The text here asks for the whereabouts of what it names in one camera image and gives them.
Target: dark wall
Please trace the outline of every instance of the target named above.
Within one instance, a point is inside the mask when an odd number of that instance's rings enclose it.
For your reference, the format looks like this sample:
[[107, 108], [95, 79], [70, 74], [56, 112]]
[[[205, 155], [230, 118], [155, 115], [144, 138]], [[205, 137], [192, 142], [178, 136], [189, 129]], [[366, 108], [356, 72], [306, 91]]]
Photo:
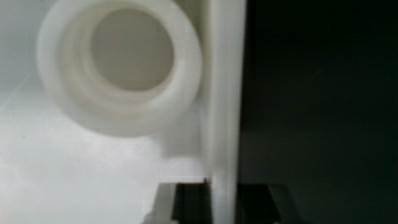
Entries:
[[398, 13], [370, 2], [249, 0], [240, 182], [288, 186], [311, 223], [398, 223]]

